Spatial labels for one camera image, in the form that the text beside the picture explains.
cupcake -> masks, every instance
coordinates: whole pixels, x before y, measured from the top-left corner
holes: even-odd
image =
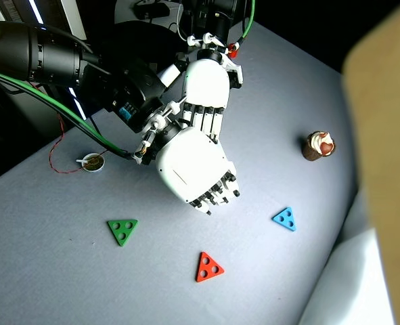
[[[335,141],[329,132],[316,131],[310,134],[302,149],[305,159],[314,161],[320,157],[330,156],[335,151]]]

blue triangle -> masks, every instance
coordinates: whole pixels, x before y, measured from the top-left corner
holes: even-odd
[[[281,213],[278,213],[275,217],[272,218],[276,223],[284,226],[287,229],[290,229],[292,232],[296,231],[296,224],[293,218],[292,208],[288,207]]]

white cream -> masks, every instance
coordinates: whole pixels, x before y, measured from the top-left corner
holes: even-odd
[[[316,132],[312,135],[311,137],[311,148],[315,149],[319,154],[323,155],[321,153],[321,144],[332,144],[334,145],[334,141],[330,137],[329,132]],[[327,153],[325,156],[329,156],[333,151],[332,150]]]

gray table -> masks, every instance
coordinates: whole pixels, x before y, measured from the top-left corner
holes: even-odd
[[[50,144],[0,177],[0,324],[298,321],[355,189],[340,75],[258,24],[236,61],[245,83],[231,91],[221,140],[242,195],[212,216],[175,198],[154,166],[111,154],[100,173],[59,175]],[[122,148],[136,147],[115,115],[96,121]],[[318,129],[337,151],[308,162],[299,138]],[[71,169],[99,151],[74,129],[54,163]],[[295,232],[271,221],[287,206]],[[121,248],[106,222],[128,218],[139,225]],[[201,251],[225,273],[195,282]]]

red triangle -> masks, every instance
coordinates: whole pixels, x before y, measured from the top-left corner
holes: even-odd
[[[224,273],[224,269],[216,263],[206,252],[201,252],[198,266],[197,282],[208,280]]]

